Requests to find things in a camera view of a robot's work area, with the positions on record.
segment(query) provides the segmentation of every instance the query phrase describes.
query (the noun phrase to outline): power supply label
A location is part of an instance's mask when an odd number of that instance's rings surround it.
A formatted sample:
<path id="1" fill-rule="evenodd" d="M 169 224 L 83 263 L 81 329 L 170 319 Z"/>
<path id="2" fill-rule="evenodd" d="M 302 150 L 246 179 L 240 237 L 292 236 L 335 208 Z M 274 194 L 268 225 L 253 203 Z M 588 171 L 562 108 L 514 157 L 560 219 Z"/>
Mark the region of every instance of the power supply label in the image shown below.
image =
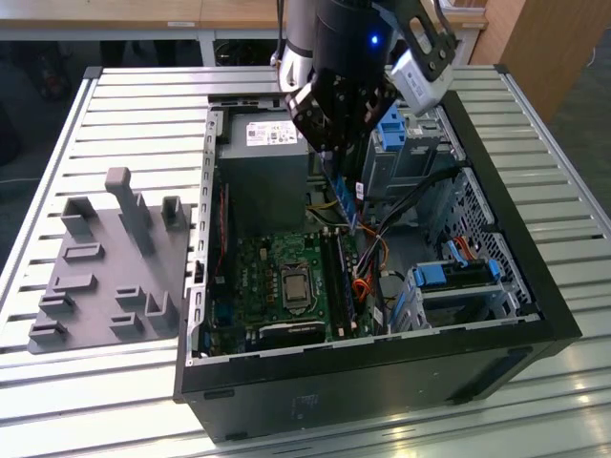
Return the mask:
<path id="1" fill-rule="evenodd" d="M 292 121 L 261 121 L 246 125 L 246 146 L 291 143 L 297 143 L 297 129 Z"/>

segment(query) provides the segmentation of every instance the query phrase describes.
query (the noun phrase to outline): motherboard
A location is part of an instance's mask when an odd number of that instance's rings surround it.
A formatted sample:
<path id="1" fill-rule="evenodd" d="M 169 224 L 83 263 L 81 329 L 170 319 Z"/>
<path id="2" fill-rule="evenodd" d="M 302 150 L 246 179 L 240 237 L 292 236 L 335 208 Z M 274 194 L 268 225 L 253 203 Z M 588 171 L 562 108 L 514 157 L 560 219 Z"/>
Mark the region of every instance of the motherboard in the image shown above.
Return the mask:
<path id="1" fill-rule="evenodd" d="M 350 289 L 357 261 L 350 235 L 321 231 L 239 239 L 233 297 L 213 307 L 213 353 L 369 335 L 370 315 L 357 313 Z"/>

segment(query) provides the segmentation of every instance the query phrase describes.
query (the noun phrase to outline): cpu socket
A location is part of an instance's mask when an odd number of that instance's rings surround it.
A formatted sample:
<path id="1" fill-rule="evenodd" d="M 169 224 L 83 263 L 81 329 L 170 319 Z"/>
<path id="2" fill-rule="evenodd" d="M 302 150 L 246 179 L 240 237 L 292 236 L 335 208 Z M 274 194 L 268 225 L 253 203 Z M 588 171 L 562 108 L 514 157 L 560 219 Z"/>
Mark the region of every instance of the cpu socket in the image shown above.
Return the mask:
<path id="1" fill-rule="evenodd" d="M 307 262 L 285 264 L 281 268 L 283 307 L 293 315 L 302 315 L 312 302 Z"/>

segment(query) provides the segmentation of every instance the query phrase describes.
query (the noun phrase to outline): open computer tower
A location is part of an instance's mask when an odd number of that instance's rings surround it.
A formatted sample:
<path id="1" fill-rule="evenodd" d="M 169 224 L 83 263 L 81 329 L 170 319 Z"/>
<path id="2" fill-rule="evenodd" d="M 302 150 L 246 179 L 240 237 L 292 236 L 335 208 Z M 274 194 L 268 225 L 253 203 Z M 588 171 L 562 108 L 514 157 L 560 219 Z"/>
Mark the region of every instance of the open computer tower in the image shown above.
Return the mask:
<path id="1" fill-rule="evenodd" d="M 176 399 L 213 441 L 482 399 L 580 336 L 456 93 L 421 119 L 391 109 L 342 189 L 280 98 L 210 102 Z M 364 299 L 352 286 L 376 237 L 333 200 L 358 197 L 374 225 L 456 168 L 385 233 L 373 266 L 400 274 Z"/>

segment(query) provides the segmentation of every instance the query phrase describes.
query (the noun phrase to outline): slotted metal table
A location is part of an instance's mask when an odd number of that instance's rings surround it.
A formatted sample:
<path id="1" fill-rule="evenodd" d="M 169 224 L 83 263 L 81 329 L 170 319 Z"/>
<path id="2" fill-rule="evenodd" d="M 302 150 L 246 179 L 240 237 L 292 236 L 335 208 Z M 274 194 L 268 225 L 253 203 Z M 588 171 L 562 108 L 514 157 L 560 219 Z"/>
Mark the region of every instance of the slotted metal table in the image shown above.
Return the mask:
<path id="1" fill-rule="evenodd" d="M 116 206 L 103 192 L 104 175 L 111 166 L 126 166 L 148 204 L 178 195 L 195 208 L 207 95 L 276 91 L 268 68 L 104 70 L 78 89 L 0 278 L 0 455 L 516 458 L 608 452 L 609 219 L 511 76 L 492 67 L 459 68 L 453 88 L 575 314 L 581 340 L 482 402 L 220 446 L 188 406 L 171 400 L 176 339 L 29 354 L 28 332 L 65 231 L 58 215 L 66 198 L 87 195 L 95 208 Z"/>

